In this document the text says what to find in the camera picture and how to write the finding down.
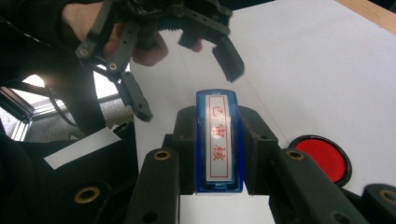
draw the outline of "white label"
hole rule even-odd
[[[206,181],[232,180],[232,146],[227,95],[207,95]]]
[[[104,128],[97,133],[93,133],[92,135],[79,140],[75,144],[49,155],[44,158],[44,160],[52,167],[52,169],[56,170],[70,161],[74,161],[118,141],[120,141],[118,136],[108,128]]]

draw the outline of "red round object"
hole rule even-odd
[[[295,148],[310,155],[332,182],[339,182],[345,176],[347,165],[343,155],[331,144],[318,139],[306,139]]]

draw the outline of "gold screw hole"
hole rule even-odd
[[[81,56],[87,56],[88,55],[88,51],[86,49],[81,49],[79,51],[79,54],[81,54]]]
[[[161,150],[154,154],[154,159],[157,161],[165,161],[168,160],[170,157],[171,157],[171,153],[169,153],[169,151],[166,150]]]
[[[396,205],[396,192],[395,191],[388,190],[388,189],[382,189],[379,191],[379,194],[388,203]]]
[[[90,203],[100,195],[100,190],[97,187],[87,187],[77,192],[75,196],[76,203]]]
[[[112,71],[117,70],[117,65],[115,63],[111,63],[109,67]]]
[[[295,161],[302,161],[303,159],[305,159],[305,156],[298,151],[289,150],[286,152],[286,155]]]

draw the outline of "black cloth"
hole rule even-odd
[[[44,158],[73,141],[16,142],[0,133],[0,223],[86,224],[97,215],[113,220],[125,212],[138,176],[134,125],[128,123],[117,135],[119,142],[53,170]],[[98,184],[111,192],[99,202],[104,206],[89,214],[89,203],[74,203],[75,189]]]
[[[93,71],[82,68],[75,54],[78,42],[65,43],[60,35],[62,9],[69,2],[0,0],[0,85],[39,75],[63,100],[77,126],[91,134],[106,122]]]

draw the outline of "white surface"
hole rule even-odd
[[[75,144],[49,155],[44,158],[44,160],[50,165],[50,167],[52,167],[52,169],[56,170],[70,161],[75,161],[78,158],[86,156],[118,141],[120,141],[120,138],[116,134],[108,128],[104,128],[101,131],[81,139]]]
[[[332,139],[352,161],[346,189],[370,183],[396,186],[396,36],[330,0],[277,0],[235,11],[231,40],[246,65],[228,83],[205,43],[200,53],[163,32],[169,55],[147,68],[132,64],[153,112],[136,119],[139,165],[172,133],[177,111],[195,105],[195,93],[223,88],[255,109],[286,147],[295,137]],[[180,222],[273,223],[267,197],[182,196]]]

